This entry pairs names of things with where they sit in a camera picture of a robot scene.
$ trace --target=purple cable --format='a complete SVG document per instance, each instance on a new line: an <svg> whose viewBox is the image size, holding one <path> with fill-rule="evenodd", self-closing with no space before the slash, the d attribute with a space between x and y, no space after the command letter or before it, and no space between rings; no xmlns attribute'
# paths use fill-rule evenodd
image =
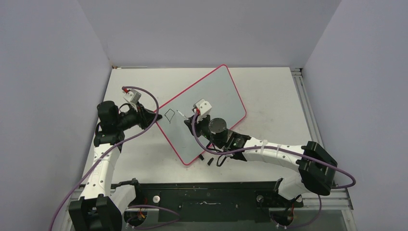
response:
<svg viewBox="0 0 408 231"><path fill-rule="evenodd" d="M170 209L168 209L168 208L159 207L159 206L154 206L154 205L134 205L134 206L130 206L129 208L157 208L157 209L164 210L164 211L166 211L166 212L172 213L172 214L177 215L178 217L180 217L180 214L178 214L177 212L175 212L175 211L173 211L173 210L170 210ZM131 220L133 220L134 218L136 218L136 217L138 217L138 216L133 216L133 217L127 219L126 223L129 224L129 222L130 222ZM150 229L162 227L162 226L164 226L164 225L168 225L168 224L177 222L177 221L179 221L179 220L180 220L180 218L179 218L179 219L175 219L175 220L171 220L171 221L168 221L168 222L165 222L165 223L162 223L162 224L153 225L153 226L150 226L150 227L135 227L135 229L137 229L137 230L150 230Z"/></svg>
<svg viewBox="0 0 408 231"><path fill-rule="evenodd" d="M195 114L194 114L194 117L192 118L192 123L191 123L192 134L193 134L193 136L194 136L194 138L195 138L195 141L197 141L198 145L199 145L202 149L204 149L206 152L208 152L208 153L211 153L211 154L214 154L214 155L227 155L227 154L232 154L232 153L237 153L237 152L244 152L244 151L247 151L247 150L261 149L261 148L262 148L261 146L257 146L257 147L240 148L240 149L236 149L236 150L232 150L232 151L227 151L227 152L223 152L223 153L213 152L213 151L207 149L207 148L198 140L197 133L196 133L196 131L195 131L195 126L194 126L194 123L195 123L195 121L197 120L197 116L198 116L198 114L195 113ZM277 150L277 149L278 149L277 147L273 147L273 146L264 146L264 148L273 149L273 150ZM340 169L340 168L338 168L338 167L335 167L335 166L333 166L333 165L329 165L329 164L327 164L327 163L325 163L325 162L323 162L323 161L321 161L321 160L315 159L315 158L313 158L313 157L310 157L310 156L307 156L307 155L303 155L303 154L300 154L300 153L296 153L296 152L293 152L293 151L289 151L289 150L286 150L286 149L283 149L283 148L280 148L279 150L284 151L284 152L289 153L289 154L293 154L293 155L299 156L299 157L304 158L304 159L311 160L311 161L316 162L316 163L318 163L318 164L321 164L321 165L323 165L323 166L329 167L329 168L331 168L331 169L333 169L333 170L335 170L335 171L341 172L341 173L345 174L346 176L348 176L348 177L351 179L351 181L352 181L350 184L342 185L342 186L337 186L337 187L332 187L332 189L345 189L345 188L352 187L352 186L354 186L354 185L356 184L356 178L354 178L350 173L348 173L348 172L346 172L346 171L344 171L344 170L342 170L342 169Z"/></svg>
<svg viewBox="0 0 408 231"><path fill-rule="evenodd" d="M320 217L320 212L321 212L321 198L320 198L320 195L318 195L318 197L319 197L319 211L318 211L318 213L316 214L316 216L315 216L313 219L311 219L310 221L308 221L308 222L306 222L306 223L304 223L304 224L286 226L286 229L296 229L296 228L300 228L300 227L303 227L303 226L306 226L306 225L310 225L310 224L313 223L317 218L319 218L319 217Z"/></svg>
<svg viewBox="0 0 408 231"><path fill-rule="evenodd" d="M131 139L134 139L140 135L142 135L143 133L147 132L147 130L149 130L153 124L156 122L157 117L159 116L159 102L157 101L157 99L148 91L146 91L145 89L142 88L137 88L137 87L122 87L122 90L124 89L136 89L136 90L140 90L143 91L145 93L147 93L148 95L150 95L154 102L156 103L156 115L154 116L154 119L152 121L152 123L143 131L141 131L139 134L136 134L132 137L129 137L117 144L115 144L114 146L112 146L111 148L109 148L103 155L101 155L101 157L95 162L94 165L92 165L92 167L90 167L90 169L88 170L88 172L85 173L85 175L79 180L79 182L72 187L71 191L69 191L69 193L64 197L63 201L61 201L60 205L58 206L57 210L54 212L52 219L51 219L51 224L48 227L48 231L52 231L52 226L54 225L55 219L57 218L57 215L59 213L59 211L61 210L61 208L63 207L63 205L65 204L66 200L68 200L68 198L72 195L72 193L75 191L75 189L77 189L79 187L79 185L91 174L91 172L96 168L96 166L99 164L99 162L101 161L100 159L103 159L106 155L108 155L108 153L110 153L115 147L123 144L124 142L127 142Z"/></svg>

